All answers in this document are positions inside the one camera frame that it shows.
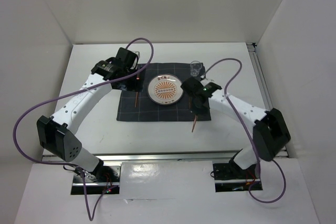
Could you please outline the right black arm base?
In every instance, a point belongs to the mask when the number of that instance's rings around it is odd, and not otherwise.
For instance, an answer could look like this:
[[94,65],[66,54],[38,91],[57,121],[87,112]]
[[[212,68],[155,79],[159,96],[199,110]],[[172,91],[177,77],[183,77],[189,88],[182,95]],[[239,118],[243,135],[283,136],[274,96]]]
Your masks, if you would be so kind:
[[232,166],[232,163],[213,163],[213,170],[210,176],[214,179],[215,192],[237,192],[248,191],[252,185],[252,190],[262,190],[259,175],[255,173],[256,164],[248,169],[240,169],[239,166]]

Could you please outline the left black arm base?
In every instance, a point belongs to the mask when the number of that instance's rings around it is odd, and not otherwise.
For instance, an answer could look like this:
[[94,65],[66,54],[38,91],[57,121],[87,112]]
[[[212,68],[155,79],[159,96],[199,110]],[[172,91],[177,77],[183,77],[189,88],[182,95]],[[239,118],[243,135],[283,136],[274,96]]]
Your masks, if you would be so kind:
[[[70,166],[63,166],[63,169],[73,173],[70,194],[83,195],[84,188],[79,171]],[[121,164],[112,163],[99,178],[94,177],[86,171],[84,171],[84,174],[88,195],[100,195],[105,190],[107,190],[106,195],[117,195],[120,193]]]

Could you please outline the copper fork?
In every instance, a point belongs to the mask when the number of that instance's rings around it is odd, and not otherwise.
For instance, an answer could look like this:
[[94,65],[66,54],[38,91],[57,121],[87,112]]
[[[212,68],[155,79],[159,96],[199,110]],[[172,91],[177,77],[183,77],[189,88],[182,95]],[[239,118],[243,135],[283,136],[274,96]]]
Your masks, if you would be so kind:
[[[140,80],[140,74],[137,75],[137,80]],[[139,92],[136,92],[134,107],[137,107]]]

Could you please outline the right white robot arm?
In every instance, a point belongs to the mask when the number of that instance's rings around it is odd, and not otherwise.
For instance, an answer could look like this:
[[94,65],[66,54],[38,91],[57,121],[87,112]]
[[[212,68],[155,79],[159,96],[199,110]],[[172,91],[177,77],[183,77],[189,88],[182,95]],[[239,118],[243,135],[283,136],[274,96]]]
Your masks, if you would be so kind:
[[251,137],[251,144],[229,161],[229,172],[235,178],[242,177],[261,159],[272,161],[291,140],[284,117],[275,108],[268,111],[251,105],[206,79],[199,81],[190,77],[182,82],[181,88],[191,99],[194,114],[201,115],[209,110],[222,112],[241,123]]

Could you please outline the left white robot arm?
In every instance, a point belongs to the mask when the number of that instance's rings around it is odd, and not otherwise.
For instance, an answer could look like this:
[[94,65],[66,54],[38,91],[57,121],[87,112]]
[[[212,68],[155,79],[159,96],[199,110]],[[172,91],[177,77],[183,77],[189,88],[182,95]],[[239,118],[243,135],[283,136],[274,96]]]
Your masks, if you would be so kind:
[[115,57],[95,64],[80,94],[73,96],[52,116],[41,116],[37,120],[40,145],[66,163],[80,166],[93,182],[113,176],[113,171],[86,150],[75,134],[90,111],[113,89],[141,90],[142,81],[136,73],[139,58],[139,52],[119,48]]

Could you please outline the copper knife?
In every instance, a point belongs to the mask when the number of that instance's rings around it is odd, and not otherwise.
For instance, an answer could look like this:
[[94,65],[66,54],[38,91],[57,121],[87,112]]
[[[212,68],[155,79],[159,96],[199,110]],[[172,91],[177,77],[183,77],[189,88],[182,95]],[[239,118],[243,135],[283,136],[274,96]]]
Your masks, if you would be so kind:
[[194,117],[194,121],[193,121],[193,125],[192,125],[192,133],[194,132],[194,129],[195,129],[195,125],[197,123],[197,120],[198,120],[198,115],[196,114],[195,117]]

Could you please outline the copper spoon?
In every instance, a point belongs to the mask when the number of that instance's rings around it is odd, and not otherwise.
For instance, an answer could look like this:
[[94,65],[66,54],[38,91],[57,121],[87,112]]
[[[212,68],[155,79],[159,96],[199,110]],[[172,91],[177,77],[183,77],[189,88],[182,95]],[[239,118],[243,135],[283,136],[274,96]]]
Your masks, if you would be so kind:
[[192,97],[188,98],[188,108],[191,110],[192,109]]

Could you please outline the orange sunburst plate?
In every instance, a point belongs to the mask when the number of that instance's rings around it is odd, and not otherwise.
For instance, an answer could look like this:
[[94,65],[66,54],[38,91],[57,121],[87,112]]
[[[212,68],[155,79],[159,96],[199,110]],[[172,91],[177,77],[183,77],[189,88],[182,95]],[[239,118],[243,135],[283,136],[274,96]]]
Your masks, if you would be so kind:
[[154,103],[159,105],[174,104],[184,94],[181,85],[181,80],[174,75],[158,75],[149,82],[147,94]]

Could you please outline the clear drinking glass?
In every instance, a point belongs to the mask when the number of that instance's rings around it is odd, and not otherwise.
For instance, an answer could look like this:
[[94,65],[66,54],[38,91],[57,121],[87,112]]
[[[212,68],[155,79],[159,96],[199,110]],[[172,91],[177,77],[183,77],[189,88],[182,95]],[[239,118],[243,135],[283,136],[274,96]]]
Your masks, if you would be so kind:
[[197,77],[203,67],[203,64],[197,60],[190,63],[190,75],[192,77]]

